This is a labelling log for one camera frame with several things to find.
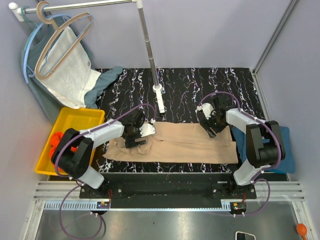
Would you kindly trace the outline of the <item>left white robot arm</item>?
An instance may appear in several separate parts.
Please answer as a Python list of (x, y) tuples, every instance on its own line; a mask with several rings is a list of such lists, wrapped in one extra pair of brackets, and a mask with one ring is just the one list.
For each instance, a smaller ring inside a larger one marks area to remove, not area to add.
[(144, 113), (135, 109), (122, 118), (109, 121), (84, 130), (67, 129), (51, 156), (55, 167), (69, 177), (90, 186), (90, 192), (97, 198), (108, 193), (105, 178), (91, 164), (92, 151), (104, 143), (123, 138), (127, 149), (145, 145), (140, 140), (156, 133), (153, 122), (145, 122)]

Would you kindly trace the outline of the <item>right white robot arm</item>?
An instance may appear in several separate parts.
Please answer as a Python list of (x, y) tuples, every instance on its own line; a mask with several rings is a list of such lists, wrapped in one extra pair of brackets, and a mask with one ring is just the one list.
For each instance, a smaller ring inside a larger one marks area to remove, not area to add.
[(196, 108), (202, 128), (215, 138), (232, 126), (245, 134), (246, 160), (227, 185), (228, 195), (239, 198), (245, 186), (255, 183), (267, 170), (275, 169), (285, 158), (285, 146), (279, 124), (265, 121), (245, 112), (231, 93), (218, 91), (206, 95)]

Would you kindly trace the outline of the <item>beige t shirt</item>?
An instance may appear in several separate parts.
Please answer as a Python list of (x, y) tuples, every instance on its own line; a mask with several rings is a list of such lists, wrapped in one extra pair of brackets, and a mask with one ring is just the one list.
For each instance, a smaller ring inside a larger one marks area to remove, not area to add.
[(109, 141), (104, 158), (122, 162), (238, 163), (237, 145), (230, 128), (211, 138), (198, 123), (156, 122), (156, 133), (140, 138), (146, 144), (126, 148), (120, 137)]

